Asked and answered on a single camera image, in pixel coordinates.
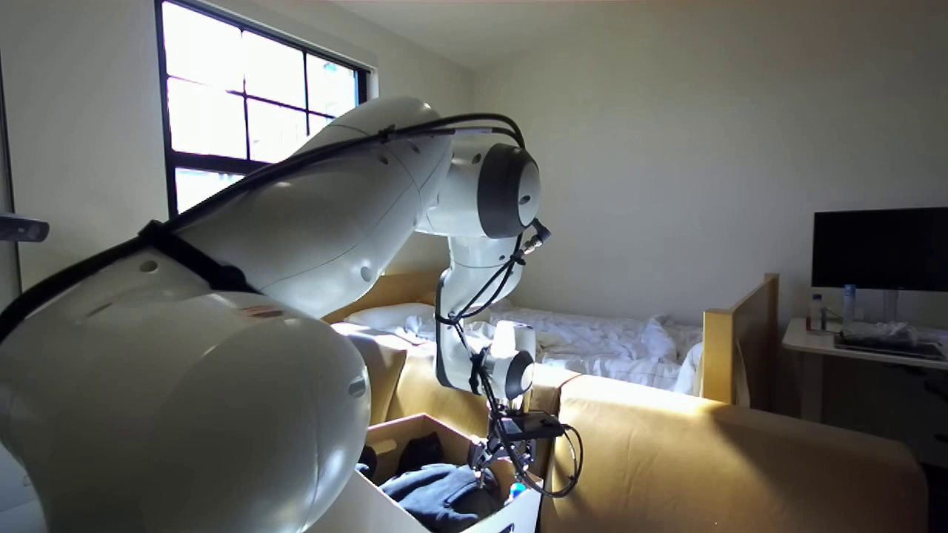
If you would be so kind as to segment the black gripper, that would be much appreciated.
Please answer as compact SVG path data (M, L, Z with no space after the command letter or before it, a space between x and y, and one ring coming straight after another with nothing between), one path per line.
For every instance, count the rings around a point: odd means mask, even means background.
M488 436L482 454L488 458L510 458L519 470L539 474L548 463L551 445L566 426L548 414L526 414L522 409L495 406L488 411Z

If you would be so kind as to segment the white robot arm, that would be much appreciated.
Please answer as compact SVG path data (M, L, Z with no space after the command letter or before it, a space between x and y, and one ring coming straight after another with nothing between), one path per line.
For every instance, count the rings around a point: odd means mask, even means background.
M535 159L501 113L368 100L22 289L3 313L0 442L46 533L305 533L369 421L363 357L329 320L415 235L449 248L437 383L519 391L522 357L461 344L544 237Z

